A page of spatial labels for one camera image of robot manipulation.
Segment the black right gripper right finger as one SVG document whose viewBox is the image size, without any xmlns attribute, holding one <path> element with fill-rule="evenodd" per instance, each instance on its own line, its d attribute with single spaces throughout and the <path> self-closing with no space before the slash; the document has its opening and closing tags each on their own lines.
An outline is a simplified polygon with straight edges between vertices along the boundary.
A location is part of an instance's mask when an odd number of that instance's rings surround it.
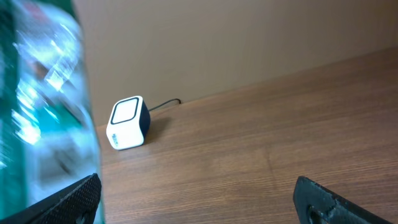
<svg viewBox="0 0 398 224">
<path fill-rule="evenodd" d="M 296 181 L 293 201 L 301 224 L 391 224 L 305 176 Z"/>
</svg>

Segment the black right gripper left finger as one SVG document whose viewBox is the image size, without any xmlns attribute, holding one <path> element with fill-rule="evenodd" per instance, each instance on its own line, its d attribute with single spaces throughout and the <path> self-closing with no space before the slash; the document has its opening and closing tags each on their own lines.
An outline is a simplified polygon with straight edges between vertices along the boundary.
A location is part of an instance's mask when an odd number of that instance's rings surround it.
<svg viewBox="0 0 398 224">
<path fill-rule="evenodd" d="M 23 211 L 1 220 L 1 224 L 93 224 L 101 200 L 97 173 L 65 187 Z"/>
</svg>

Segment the green 3M gloves packet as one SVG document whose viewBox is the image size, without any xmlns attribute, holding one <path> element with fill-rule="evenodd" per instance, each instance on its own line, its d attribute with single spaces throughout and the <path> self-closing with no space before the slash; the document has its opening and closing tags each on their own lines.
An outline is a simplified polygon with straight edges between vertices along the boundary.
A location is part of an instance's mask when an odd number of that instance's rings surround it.
<svg viewBox="0 0 398 224">
<path fill-rule="evenodd" d="M 1 217 L 100 173 L 72 1 L 1 2 Z"/>
</svg>

